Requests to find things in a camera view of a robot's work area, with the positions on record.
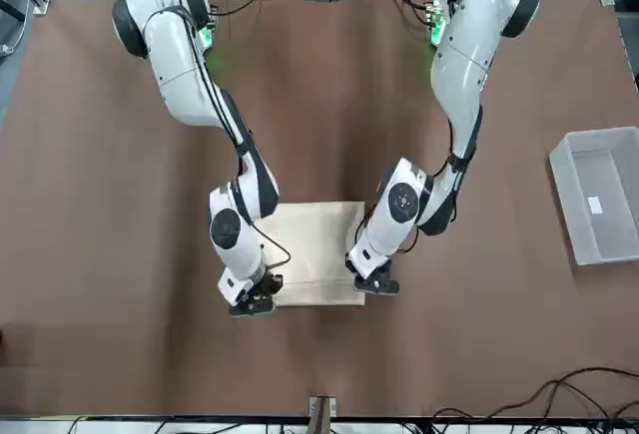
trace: cable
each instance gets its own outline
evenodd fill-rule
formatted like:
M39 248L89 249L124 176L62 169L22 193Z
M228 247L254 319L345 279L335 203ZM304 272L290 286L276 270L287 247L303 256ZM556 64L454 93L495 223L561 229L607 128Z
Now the cable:
M401 254L407 254L409 252L412 251L412 249L415 247L415 245L417 244L417 239L419 238L419 228L415 227L415 238L412 240L412 243L410 244L409 247L407 247L406 249L398 249L397 252L401 253Z
M537 389L528 399L522 401L522 402L516 402L516 403L511 403L511 404L506 404L505 406L502 406L498 409L496 409L495 411L491 412L490 414L488 414L487 416L483 416L483 417L474 417L471 414L468 414L467 412L464 412L460 409L456 409L456 408L448 408L448 407L444 407L439 409L438 411L436 411L432 417L435 418L437 416L440 416L441 414L444 414L446 412L450 412L450 413L454 413L456 415L461 415L462 417L468 419L468 422L472 422L472 423L482 423L485 421L488 421L496 416L498 416L499 414L505 412L505 411L509 411L509 410L513 410L513 409L518 409L520 407L526 406L528 404L533 403L548 387L552 386L552 390L550 395L548 396L548 400L546 403L546 408L544 411L544 414L542 416L542 418L540 419L540 421L543 421L544 419L547 419L551 409L552 409L552 404L554 402L554 399L556 397L557 391L559 389L559 387L563 386L565 388L568 388L574 392L576 392L577 394L579 394L580 396L584 397L585 399L587 399L590 403L592 403L604 416L604 418L606 419L615 419L615 417L618 417L618 415L620 415L621 413L623 413L626 409L629 409L630 407L639 405L639 400L636 401L632 401L629 402L628 404L622 406L620 409L618 409L615 414L610 417L607 413L607 411L597 402L595 401L591 396L589 396L588 394L586 394L585 392L583 392L581 389L578 389L577 387L575 387L574 385L572 385L571 383L567 382L568 379L570 379L571 377L577 376L579 374L584 374L587 372L608 372L608 373L613 373L613 374L617 374L617 375L621 375L621 376L626 376L626 377L631 377L634 379L639 379L639 374L631 372L631 371L627 371L627 370L623 370L623 369L616 369L616 368L611 368L611 367L586 367L586 368L582 368L582 369L577 369L574 371L570 371L567 374L565 374L563 377L561 377L560 379L553 379L550 381L546 381L545 383L542 384L542 386ZM548 429L550 427L555 427L559 432L563 432L561 430L560 426L541 426L541 425L537 425L537 426L532 426L530 429L528 429L526 431L526 434L538 434L539 432ZM597 427L588 427L588 429L592 432L592 430L594 429L596 432L600 433L600 434L605 434L605 431L602 431L601 429L597 428Z
M359 239L359 230L361 229L363 224L368 221L368 219L370 218L370 215L372 215L372 212L374 211L375 208L377 208L377 203L375 203L373 207L364 214L363 218L357 225L357 229L355 230L355 243L357 243L357 240Z
M639 406L639 400L636 401L632 401L629 402L627 404L624 404L623 406L621 406L619 409L617 409L615 411L615 413L612 415L612 417L614 419L616 419L617 417L619 417L621 414L623 414L625 411L627 411L628 409L630 409L631 407L635 407L635 406Z
M18 38L16 38L16 41L13 42L11 46L7 46L4 56L13 55L13 52L16 51L16 48L18 48L18 45L20 45L20 42L22 42L22 39L24 38L24 32L27 29L27 22L29 20L29 4L30 4L30 1L27 0L27 7L24 9L24 21L22 22L22 27L20 27L20 34L18 35Z
M209 432L207 434L222 434L223 432L227 432L230 431L232 429L236 429L240 426L243 426L244 424L234 424L232 426L227 426L227 427L223 427L222 429L218 429L217 431L213 431L213 432ZM202 433L196 433L196 432L177 432L176 434L202 434Z
M414 8L415 10L419 10L420 12L425 12L426 11L426 7L424 7L423 5L420 5L418 3L414 3L412 0L401 0L403 3L405 3L406 5Z
M568 379L570 379L571 377L577 376L579 374L584 374L587 372L609 372L612 374L617 374L620 376L626 376L626 377L631 377L634 379L639 379L639 374L631 372L631 371L626 371L624 369L616 369L614 367L601 367L601 366L595 366L595 367L584 367L582 369L577 369L575 371L571 371L568 374L564 375L562 378L560 378L559 380L557 380L557 384L555 385L555 387L552 389L552 393L550 394L550 397L548 399L548 404L546 405L546 410L544 411L543 417L546 418L548 417L548 415L550 414L550 410L552 409L552 401L554 400L555 395L557 394L557 390L559 389L559 385L561 383L565 383L565 381L567 381Z
M282 251L283 253L285 253L287 255L287 258L284 261L278 261L278 262L274 262L273 264L268 264L267 265L267 270L269 269L273 269L275 267L280 267L280 266L284 266L285 264L287 264L288 262L291 261L291 253L285 248L283 247L281 244L279 244L277 241L275 241L274 239L272 239L270 236L266 235L261 229L259 229L257 226L255 226L253 224L253 228L255 231L257 231L259 234L261 234L263 237L265 237L272 245L274 245L275 247L277 247L280 251Z
M180 3L181 7L184 7L184 4L182 3L182 0L178 0L178 2ZM236 139L235 134L233 133L233 130L231 129L231 124L229 123L229 120L227 119L227 116L225 115L224 110L222 109L222 103L220 102L220 99L218 98L218 94L216 93L215 88L213 89L213 94L211 93L211 88L209 88L209 84L207 83L207 77L205 75L204 68L202 67L202 63L200 63L200 58L198 56L198 51L196 50L196 47L195 47L195 44L194 44L194 41L193 41L193 37L191 36L191 32L189 30L189 25L187 23L187 20L184 17L182 17L182 23L184 24L184 28L187 31L187 39L188 39L189 45L191 47L191 53L192 53L193 57L195 58L196 65L198 66L198 71L200 72L200 78L202 79L202 83L204 84L205 88L207 89L207 94L209 95L209 100L211 101L211 104L213 105L213 109L216 111L216 114L218 115L218 118L220 118L220 122L222 123L222 127L224 128L224 131L227 133L227 136L233 142L234 147L237 148L238 147L238 140Z
M229 15L234 15L242 10L244 10L245 8L247 8L249 5L251 5L253 2L255 2L256 0L249 0L247 3L245 3L244 5L242 5L241 7L235 8L233 10L231 10L230 12L223 12L223 13L215 13L212 12L210 13L210 15L216 15L218 17L228 17Z
M75 420L73 421L73 423L71 423L71 427L67 431L67 434L71 434L73 432L73 429L78 425L78 422L80 422L82 419L85 419L86 417L87 416L78 416L78 417L76 417Z
M162 421L153 434L160 434L160 431L162 430L164 426L167 425L167 422L169 422L168 419L165 419L164 421Z
M419 16L419 13L417 12L417 9L415 7L410 7L410 10L412 10L412 14L415 16L415 18L419 20L419 23L421 23L424 27L428 25L428 22L426 22L424 18L421 18Z

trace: white plastic bin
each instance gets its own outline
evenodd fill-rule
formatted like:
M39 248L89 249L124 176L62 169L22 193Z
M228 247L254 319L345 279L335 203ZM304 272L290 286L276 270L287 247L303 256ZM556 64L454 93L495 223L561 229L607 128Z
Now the white plastic bin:
M550 166L577 263L639 259L639 129L568 133Z

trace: tangled black wires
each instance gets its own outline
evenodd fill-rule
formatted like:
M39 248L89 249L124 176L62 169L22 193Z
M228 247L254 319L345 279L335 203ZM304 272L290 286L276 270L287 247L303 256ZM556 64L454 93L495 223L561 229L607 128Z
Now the tangled black wires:
M571 391L572 393L574 393L575 395L577 395L580 399L587 401L601 415L601 417L597 419L597 421L599 422L593 422L590 425L585 426L591 433L608 434L612 432L613 428L615 427L615 422L623 421L623 424L625 426L632 428L636 434L639 434L639 429L637 427L639 426L639 421L633 422L631 419L623 419L620 417L621 414L623 414L630 408L639 406L639 399L630 401L627 404L624 404L623 406L615 410L613 414L609 414L606 411L606 409L604 409L604 407L599 402L597 402L592 396L588 395L583 390L577 388L572 383L568 382L568 379L571 379L581 374L591 373L591 372L605 372L605 373L615 374L618 376L635 379L639 381L638 373L627 371L624 369L616 369L612 367L603 367L603 366L586 367L586 368L570 371L559 379L552 379L550 381L546 381L545 383L541 385L539 389L537 389L529 398L525 399L524 401L506 404L498 409L495 409L493 412L491 412L490 414L486 416L481 416L481 417L473 416L472 414L464 412L461 409L457 409L454 407L444 407L437 410L432 415L432 419L434 420L440 416L452 415L451 417L463 418L468 424L486 423L490 421L491 419L494 419L495 417L503 414L506 411L516 410L521 407L532 404L539 397L541 397L541 395L544 392L546 392L548 388L550 388L550 394L546 400L542 417L539 418L534 425L528 428L525 434L540 434L541 432L549 428L554 428L557 432L564 434L561 426L558 426L558 425L556 426L556 425L551 425L546 423L546 420L548 419L552 411L552 406L554 404L559 388L563 387L564 389L567 389ZM438 422L437 424L443 424L444 428L440 431L436 429L434 426L431 426L433 431L436 434L444 434L446 429L451 425L450 422L446 422L445 419L442 419L442 422L440 423Z

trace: black cable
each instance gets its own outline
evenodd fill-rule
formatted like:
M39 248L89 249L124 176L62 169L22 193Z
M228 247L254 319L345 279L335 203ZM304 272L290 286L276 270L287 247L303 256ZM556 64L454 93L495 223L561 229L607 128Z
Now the black cable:
M415 238L412 240L412 243L410 244L409 247L407 247L406 249L398 249L397 252L401 253L401 254L407 254L408 252L411 252L412 249L415 247L415 245L417 244L417 239L419 238L419 228L416 226L415 227Z
M249 5L251 5L253 2L255 2L256 0L249 0L247 3L245 3L244 5L242 5L241 7L235 8L233 10L231 10L230 12L212 12L210 13L210 15L216 15L218 17L228 17L229 15L234 15L242 10L244 10L245 8L247 8Z
M631 377L634 379L639 379L639 374L631 372L631 371L627 371L624 369L616 369L616 368L611 368L611 367L586 367L586 368L582 368L582 369L577 369L574 371L570 371L567 374L565 374L563 377L561 377L560 379L553 379L550 381L546 381L545 383L542 384L542 386L537 389L529 398L527 398L524 401L521 402L516 402L516 403L511 403L511 404L506 404L505 406L502 406L498 409L496 409L495 411L491 412L490 414L488 414L487 416L483 416L483 417L474 417L470 414L468 414L467 412L464 412L460 409L456 409L456 408L448 408L448 407L444 407L439 409L438 411L436 411L433 414L433 418L437 417L441 414L444 414L446 412L450 412L450 413L454 413L456 415L461 415L462 417L466 418L468 420L468 422L472 422L472 423L482 423L485 421L488 421L496 416L498 416L499 414L505 412L505 411L509 411L509 410L513 410L513 409L519 409L521 407L524 407L528 404L533 403L548 387L552 386L552 390L551 393L548 397L548 401L546 404L546 409L544 411L543 417L540 419L540 421L543 421L544 419L547 419L551 409L552 409L552 404L554 402L554 399L556 397L557 391L559 389L559 387L565 387L568 388L576 393L578 393L579 395L581 395L582 397L584 397L585 399L587 399L589 402L591 402L604 416L604 418L606 419L614 419L615 416L620 415L621 413L624 412L624 410L635 406L635 405L639 405L639 400L636 401L632 401L629 402L628 404L622 406L620 409L618 409L615 414L613 415L613 417L611 418L607 411L597 402L595 401L591 396L589 396L588 394L586 394L585 392L583 392L581 389L578 389L577 387L575 387L574 385L572 385L571 383L567 382L568 379L570 379L571 377L577 376L579 374L584 374L587 372L608 372L608 373L613 373L613 374L617 374L617 375L621 375L621 376L626 376L626 377ZM527 433L534 433L537 434L540 431L548 428L548 427L555 427L557 429L561 429L560 426L532 426L530 429L528 429L528 431L526 431ZM588 429L592 432L592 429L595 429L595 431L600 432L600 433L604 433L605 431L600 430L599 428L591 428L588 427Z
M617 417L619 417L621 414L623 414L625 411L627 411L628 409L630 409L631 407L635 407L635 406L639 406L639 400L636 401L632 401L629 402L627 404L624 404L623 406L621 406L619 409L617 409L615 411L615 413L612 415L612 417L614 419L616 419Z
M78 422L80 422L82 419L85 419L87 416L78 416L74 419L74 421L71 423L71 427L69 427L69 430L67 431L67 434L72 434L73 433L73 429L78 425Z
M168 420L164 420L160 423L160 425L158 426L158 429L155 430L155 432L153 434L160 434L160 431L162 430L162 428L164 426L167 425L167 422L169 422Z
M448 120L448 152L452 153L452 124L450 123L450 120ZM437 173L435 173L433 177L437 178L439 175L441 175L446 169L446 165L448 165L448 158L446 158L441 168L437 170Z
M180 3L181 7L184 7L184 4L182 3L182 0L178 0L178 2ZM189 25L187 23L187 20L182 17L182 23L184 24L184 28L187 31L187 39L189 41L189 45L191 47L191 53L193 55L193 57L195 58L196 61L196 65L198 65L198 71L200 72L200 78L202 79L202 83L204 84L205 88L207 89L207 94L209 95L209 100L211 101L211 104L213 105L214 110L216 111L216 114L218 115L218 118L220 119L220 122L222 123L222 127L224 128L224 131L227 133L227 136L231 139L231 141L233 142L233 145L235 148L238 147L238 140L235 137L235 134L233 133L233 130L231 129L231 124L229 123L229 120L227 119L227 116L224 113L224 110L222 109L222 103L220 103L220 99L218 98L218 94L216 93L215 89L213 90L213 94L211 93L211 88L209 88L209 84L207 83L207 76L205 75L205 71L204 68L202 67L202 63L200 63L200 59L198 57L198 51L195 47L195 44L193 42L193 37L191 36L191 32L189 30Z
M612 374L617 374L620 376L631 377L634 379L639 379L639 374L631 371L626 371L624 369L616 369L614 367L603 367L603 366L595 366L595 367L584 367L582 369L577 369L565 374L562 378L556 381L555 386L552 389L550 397L548 399L548 403L546 405L546 410L544 411L543 417L546 418L550 414L550 410L552 409L552 401L554 400L555 395L557 394L557 390L559 389L559 385L565 383L571 377L577 376L579 374L584 374L587 372L609 372Z
M403 3L405 3L406 5L414 8L415 10L419 10L420 12L425 12L426 11L426 7L424 7L423 5L420 5L418 3L414 3L412 0L401 0Z
M420 431L417 428L417 431L415 431L411 426L409 426L408 424L406 424L405 422L400 422L399 425L401 427L403 427L405 430L407 430L410 434L418 434L420 433Z
M419 13L417 12L417 9L415 7L410 7L410 10L412 10L412 14L415 16L415 18L419 20L419 23L421 23L424 27L428 25L426 19L419 16Z
M222 429L218 429L217 431L213 431L213 432L209 432L207 434L222 434L223 432L227 432L230 431L232 429L236 429L240 426L243 426L244 424L234 424L233 426L227 426L227 427L223 427ZM195 433L195 432L177 432L176 434L202 434L202 433Z
M275 241L274 239L272 239L270 236L266 235L261 229L259 229L257 226L255 226L253 224L253 228L255 229L255 231L257 231L259 234L261 234L263 237L265 237L272 245L274 245L275 247L277 247L280 251L284 252L287 255L287 258L284 261L278 261L278 262L274 262L273 264L269 264L267 265L267 269L273 269L275 267L280 267L280 266L284 266L285 264L287 264L288 262L291 261L291 253L285 248L283 247L281 244L279 244L277 241Z
M357 240L359 239L359 230L361 229L361 227L363 226L363 224L365 222L368 221L368 219L370 218L370 215L372 215L372 212L375 210L375 208L377 208L377 203L375 203L372 208L370 210L368 210L363 218L361 219L361 221L359 222L359 224L357 225L357 229L355 230L355 243L357 243Z

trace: green led light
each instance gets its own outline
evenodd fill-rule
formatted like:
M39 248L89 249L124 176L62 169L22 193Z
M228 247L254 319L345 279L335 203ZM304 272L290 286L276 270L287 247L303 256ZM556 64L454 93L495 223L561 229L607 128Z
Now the green led light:
M441 37L446 28L446 19L441 18L430 30L430 43L435 47L439 46L439 42L441 42Z
M204 27L200 30L200 40L204 45L204 50L207 51L213 47L213 30L208 27Z

